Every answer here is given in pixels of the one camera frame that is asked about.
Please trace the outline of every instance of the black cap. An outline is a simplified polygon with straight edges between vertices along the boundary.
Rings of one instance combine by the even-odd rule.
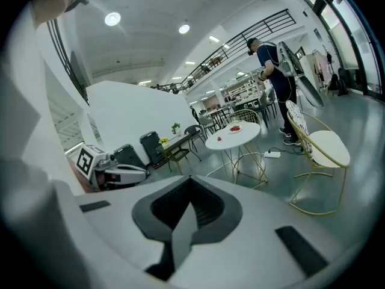
[[[251,49],[251,44],[254,43],[255,40],[258,40],[256,37],[252,37],[247,41],[247,47]]]

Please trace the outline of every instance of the sneaker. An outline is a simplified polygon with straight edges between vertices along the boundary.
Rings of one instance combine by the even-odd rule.
[[[289,132],[286,132],[284,128],[278,129],[283,135],[285,135],[286,138],[291,138],[291,134]]]
[[[300,141],[297,139],[297,140],[294,140],[294,139],[292,139],[292,138],[290,138],[290,139],[284,139],[283,140],[283,143],[285,144],[285,145],[287,145],[287,146],[300,146],[301,145],[301,143],[300,143]]]

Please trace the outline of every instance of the white partition wall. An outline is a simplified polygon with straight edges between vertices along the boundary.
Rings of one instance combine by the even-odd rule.
[[[171,126],[182,132],[197,124],[184,96],[122,82],[103,81],[87,88],[93,119],[105,148],[112,152],[130,144],[145,164],[150,163],[139,138],[156,131],[171,139]]]

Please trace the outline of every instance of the man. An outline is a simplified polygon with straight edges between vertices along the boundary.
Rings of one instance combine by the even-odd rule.
[[[191,109],[192,116],[195,118],[195,120],[198,122],[198,124],[200,124],[197,112],[195,111],[195,109],[193,109],[193,106],[190,106],[190,109]]]
[[[297,103],[297,93],[295,90],[294,77],[285,77],[281,71],[274,67],[278,66],[277,48],[272,45],[263,44],[256,38],[251,38],[247,41],[249,50],[257,53],[258,59],[262,66],[265,66],[265,70],[261,75],[261,80],[269,79],[276,91],[278,105],[285,121],[285,127],[279,128],[279,131],[285,135],[283,143],[287,146],[299,146],[300,142],[298,136],[291,126],[287,117],[288,109],[285,102],[290,100],[293,103]]]

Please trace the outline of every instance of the flower pot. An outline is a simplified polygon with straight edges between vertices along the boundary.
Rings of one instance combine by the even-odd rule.
[[[182,131],[180,130],[180,128],[175,128],[175,134],[178,138],[182,136]]]

